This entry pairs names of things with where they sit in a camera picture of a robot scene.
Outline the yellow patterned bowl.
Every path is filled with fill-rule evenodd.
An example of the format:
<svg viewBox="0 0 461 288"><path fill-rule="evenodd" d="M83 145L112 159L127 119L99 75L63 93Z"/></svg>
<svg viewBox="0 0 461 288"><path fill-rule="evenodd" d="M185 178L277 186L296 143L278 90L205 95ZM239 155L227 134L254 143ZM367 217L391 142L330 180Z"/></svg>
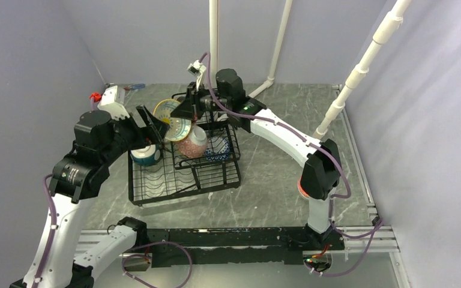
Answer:
<svg viewBox="0 0 461 288"><path fill-rule="evenodd" d="M165 141L179 142L190 134L191 121L171 115L180 104L177 100L165 99L159 102L154 109L153 115L169 126L164 137Z"/></svg>

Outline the teal white bowl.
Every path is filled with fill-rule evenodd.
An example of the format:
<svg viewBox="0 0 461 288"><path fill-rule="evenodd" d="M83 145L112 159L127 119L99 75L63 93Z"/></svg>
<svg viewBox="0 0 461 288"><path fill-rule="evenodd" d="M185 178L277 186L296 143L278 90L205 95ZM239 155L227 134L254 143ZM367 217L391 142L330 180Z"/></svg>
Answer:
<svg viewBox="0 0 461 288"><path fill-rule="evenodd" d="M131 159L140 166L156 165L163 156L158 145L150 145L142 149L131 150Z"/></svg>

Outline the pink patterned bowl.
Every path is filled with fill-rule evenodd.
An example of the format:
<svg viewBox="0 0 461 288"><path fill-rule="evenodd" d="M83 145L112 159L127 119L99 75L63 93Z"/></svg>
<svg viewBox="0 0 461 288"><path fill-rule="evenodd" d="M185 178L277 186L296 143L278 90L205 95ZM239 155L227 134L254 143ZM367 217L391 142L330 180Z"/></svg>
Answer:
<svg viewBox="0 0 461 288"><path fill-rule="evenodd" d="M204 155L208 146L208 136L198 125L191 127L189 135L176 143L179 152L188 158L199 158Z"/></svg>

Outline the blue white patterned bowl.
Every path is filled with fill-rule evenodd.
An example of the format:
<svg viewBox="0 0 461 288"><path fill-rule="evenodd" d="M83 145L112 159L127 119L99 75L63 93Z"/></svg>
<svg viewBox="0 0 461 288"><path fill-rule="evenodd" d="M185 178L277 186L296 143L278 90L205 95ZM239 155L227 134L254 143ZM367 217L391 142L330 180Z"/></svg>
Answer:
<svg viewBox="0 0 461 288"><path fill-rule="evenodd" d="M223 137L214 136L209 138L204 156L208 161L223 161L229 158L229 153L229 141Z"/></svg>

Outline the orange floral bowl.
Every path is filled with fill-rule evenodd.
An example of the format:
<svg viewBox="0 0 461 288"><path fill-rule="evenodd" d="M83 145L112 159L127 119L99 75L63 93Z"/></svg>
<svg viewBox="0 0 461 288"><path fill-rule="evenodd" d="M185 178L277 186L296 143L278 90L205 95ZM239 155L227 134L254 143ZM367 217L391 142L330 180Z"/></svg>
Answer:
<svg viewBox="0 0 461 288"><path fill-rule="evenodd" d="M309 198L309 195L303 190L300 181L297 182L297 189L298 189L298 192L299 192L299 194L301 195L302 198L304 198L304 199Z"/></svg>

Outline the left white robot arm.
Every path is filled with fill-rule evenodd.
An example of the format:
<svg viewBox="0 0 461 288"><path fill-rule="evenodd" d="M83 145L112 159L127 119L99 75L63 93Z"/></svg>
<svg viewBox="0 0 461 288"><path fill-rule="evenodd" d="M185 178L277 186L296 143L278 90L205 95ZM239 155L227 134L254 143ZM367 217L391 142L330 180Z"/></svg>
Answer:
<svg viewBox="0 0 461 288"><path fill-rule="evenodd" d="M169 129L145 106L136 109L144 127L122 106L80 116L71 151L44 178L49 210L43 234L29 271L13 287L92 287L120 254L147 247L146 223L125 217L100 243L82 256L75 255L89 211L110 175L110 165L132 150L161 144Z"/></svg>

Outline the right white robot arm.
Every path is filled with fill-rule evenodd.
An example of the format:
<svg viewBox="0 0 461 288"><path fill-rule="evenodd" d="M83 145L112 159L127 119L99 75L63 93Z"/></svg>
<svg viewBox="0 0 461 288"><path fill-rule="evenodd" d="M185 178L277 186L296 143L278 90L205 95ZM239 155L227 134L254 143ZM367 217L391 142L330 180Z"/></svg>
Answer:
<svg viewBox="0 0 461 288"><path fill-rule="evenodd" d="M303 168L298 190L309 201L307 242L314 249L323 248L330 241L330 201L342 172L336 143L321 142L281 120L246 94L242 79L231 68L217 72L215 89L202 84L203 67L187 70L196 80L189 84L185 100L172 116L194 121L207 112L223 112L235 128L264 138L293 158Z"/></svg>

